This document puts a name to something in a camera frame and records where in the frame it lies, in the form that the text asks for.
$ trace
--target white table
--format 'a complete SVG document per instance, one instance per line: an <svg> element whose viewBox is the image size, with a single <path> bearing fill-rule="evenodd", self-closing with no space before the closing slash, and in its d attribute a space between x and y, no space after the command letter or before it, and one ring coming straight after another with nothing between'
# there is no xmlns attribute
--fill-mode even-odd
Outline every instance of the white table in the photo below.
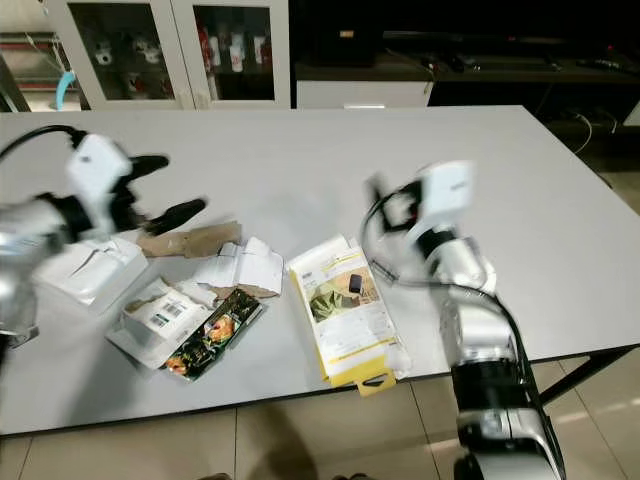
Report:
<svg viewBox="0 0 640 480"><path fill-rule="evenodd" d="M136 183L143 210L206 194L187 226L235 217L285 258L343 233L357 235L364 181L410 181L426 163L477 162L475 202L461 225L498 272L531 359L640 343L640 221L520 107L395 111L85 112L9 114L0 140L49 123L115 139L131 155L167 153L171 165ZM2 201L67 193L63 135L16 150L0 166ZM194 261L154 268L189 275ZM422 291L383 288L414 361L411 376L448 371L438 319ZM147 417L327 389L298 298L283 295L237 346L193 384L136 367L99 318L43 294L40 337L13 352L2 377L3 433Z"/></svg>

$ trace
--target wall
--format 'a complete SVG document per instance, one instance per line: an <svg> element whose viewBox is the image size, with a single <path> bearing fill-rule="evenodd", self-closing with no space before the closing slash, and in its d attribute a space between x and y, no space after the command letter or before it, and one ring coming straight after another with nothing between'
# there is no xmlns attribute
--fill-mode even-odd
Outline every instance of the wall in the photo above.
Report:
<svg viewBox="0 0 640 480"><path fill-rule="evenodd" d="M0 0L0 33L51 31L38 0Z"/></svg>

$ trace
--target robotic arm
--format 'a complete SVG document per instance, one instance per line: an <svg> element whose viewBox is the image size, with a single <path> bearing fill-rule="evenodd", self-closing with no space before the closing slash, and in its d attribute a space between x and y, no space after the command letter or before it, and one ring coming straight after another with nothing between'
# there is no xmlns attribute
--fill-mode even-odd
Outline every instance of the robotic arm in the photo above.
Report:
<svg viewBox="0 0 640 480"><path fill-rule="evenodd" d="M375 258L374 271L402 286L429 288L458 403L458 438L469 453L455 465L456 479L564 480L562 454L544 413L517 324L496 296L496 273L472 238L456 224L471 199L468 162L431 166L420 178L382 196L363 225L382 213L385 232L406 232L405 247L425 260L426 280L406 282ZM392 225L385 205L409 200L408 218Z"/></svg>
<svg viewBox="0 0 640 480"><path fill-rule="evenodd" d="M74 194L57 198L45 193L0 209L0 350L37 335L30 277L40 263L61 252L64 245L84 239L106 240L114 233L139 227L158 235L182 225L206 205L202 199L191 200L147 220L133 208L136 197L129 183L166 167L166 157L128 157L108 138L69 126L37 131L65 131L71 136L75 151L67 175ZM30 132L12 142L0 152L0 161L33 136Z"/></svg>

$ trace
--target glass cabinet door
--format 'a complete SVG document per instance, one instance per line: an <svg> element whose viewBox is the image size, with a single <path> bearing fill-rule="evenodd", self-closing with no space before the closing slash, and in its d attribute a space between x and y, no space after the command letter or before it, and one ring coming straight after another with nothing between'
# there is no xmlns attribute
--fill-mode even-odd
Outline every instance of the glass cabinet door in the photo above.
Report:
<svg viewBox="0 0 640 480"><path fill-rule="evenodd" d="M172 2L196 108L290 105L286 1Z"/></svg>
<svg viewBox="0 0 640 480"><path fill-rule="evenodd" d="M102 106L193 108L169 0L52 3L64 10L56 26L71 66L83 85L91 77Z"/></svg>

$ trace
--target table leg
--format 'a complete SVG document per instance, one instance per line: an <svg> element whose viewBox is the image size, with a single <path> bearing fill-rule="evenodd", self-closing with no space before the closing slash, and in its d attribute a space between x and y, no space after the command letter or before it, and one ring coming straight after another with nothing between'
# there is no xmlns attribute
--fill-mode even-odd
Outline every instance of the table leg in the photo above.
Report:
<svg viewBox="0 0 640 480"><path fill-rule="evenodd" d="M616 349L612 351L593 353L589 356L589 360L569 373L562 380L557 381L544 392L540 394L540 400L543 404L547 404L555 400L559 396L565 394L578 384L584 382L591 375L598 373L605 367L618 360L623 355L629 353L635 347Z"/></svg>

